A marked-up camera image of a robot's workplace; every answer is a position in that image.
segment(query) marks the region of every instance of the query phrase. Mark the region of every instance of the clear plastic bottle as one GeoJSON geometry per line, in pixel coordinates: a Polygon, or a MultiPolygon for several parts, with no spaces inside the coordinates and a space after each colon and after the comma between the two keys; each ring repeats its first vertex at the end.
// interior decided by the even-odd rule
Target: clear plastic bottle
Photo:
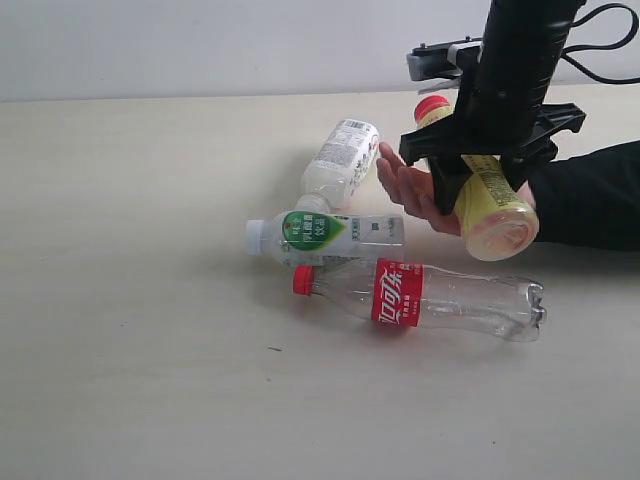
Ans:
{"type": "Polygon", "coordinates": [[[251,220],[246,230],[250,255],[271,255],[287,266],[337,265],[353,258],[404,259],[400,215],[347,216],[284,212],[272,220],[251,220]]]}
{"type": "Polygon", "coordinates": [[[373,322],[451,328],[514,342],[538,339],[546,319],[543,287],[519,277],[482,277],[388,259],[352,260],[335,269],[298,267],[293,290],[321,295],[373,322]]]}
{"type": "MultiPolygon", "coordinates": [[[[446,97],[431,95],[418,104],[414,116],[422,128],[452,112],[446,97]]],[[[540,227],[531,205],[513,191],[497,158],[463,155],[462,159],[472,175],[460,191],[454,211],[467,251],[479,260],[497,261],[525,250],[540,227]]]]}
{"type": "Polygon", "coordinates": [[[304,194],[294,210],[347,208],[378,153],[379,139],[378,129],[368,122],[340,121],[302,175],[304,194]]]}

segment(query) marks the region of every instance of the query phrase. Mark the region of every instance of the black sleeve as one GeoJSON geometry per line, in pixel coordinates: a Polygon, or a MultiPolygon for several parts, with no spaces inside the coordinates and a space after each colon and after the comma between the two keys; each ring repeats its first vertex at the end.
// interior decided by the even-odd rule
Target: black sleeve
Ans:
{"type": "Polygon", "coordinates": [[[640,141],[552,162],[529,186],[537,242],[640,251],[640,141]]]}

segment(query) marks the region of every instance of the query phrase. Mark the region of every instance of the human hand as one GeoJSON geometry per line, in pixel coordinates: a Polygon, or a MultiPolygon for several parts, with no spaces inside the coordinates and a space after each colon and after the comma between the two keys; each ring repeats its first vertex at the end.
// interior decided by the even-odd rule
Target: human hand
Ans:
{"type": "MultiPolygon", "coordinates": [[[[433,201],[431,173],[407,167],[388,143],[380,143],[377,161],[378,180],[393,203],[402,205],[407,215],[429,222],[436,232],[460,236],[460,221],[455,213],[442,215],[433,201]]],[[[518,191],[520,198],[535,209],[529,185],[518,191]]]]}

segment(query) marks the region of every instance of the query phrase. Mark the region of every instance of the red bottle cap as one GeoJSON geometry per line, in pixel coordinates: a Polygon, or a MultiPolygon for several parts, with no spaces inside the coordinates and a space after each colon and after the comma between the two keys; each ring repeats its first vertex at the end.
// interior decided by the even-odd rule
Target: red bottle cap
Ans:
{"type": "Polygon", "coordinates": [[[413,118],[416,123],[419,123],[427,113],[434,111],[436,108],[448,107],[450,105],[451,103],[447,97],[443,97],[442,95],[429,95],[416,106],[413,111],[413,118]]]}
{"type": "Polygon", "coordinates": [[[293,293],[298,295],[311,295],[311,283],[313,282],[313,267],[296,267],[293,274],[293,293]]]}

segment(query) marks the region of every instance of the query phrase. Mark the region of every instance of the yellow bottle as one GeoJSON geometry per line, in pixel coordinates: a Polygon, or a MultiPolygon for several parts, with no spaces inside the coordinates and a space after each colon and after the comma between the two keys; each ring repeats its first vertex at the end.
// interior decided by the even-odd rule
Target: yellow bottle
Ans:
{"type": "MultiPolygon", "coordinates": [[[[446,97],[431,95],[418,104],[418,128],[453,113],[446,97]]],[[[492,155],[463,155],[472,172],[462,187],[454,212],[460,221],[467,251],[483,261],[497,261],[517,255],[535,239],[538,216],[513,191],[504,177],[500,161],[492,155]]]]}

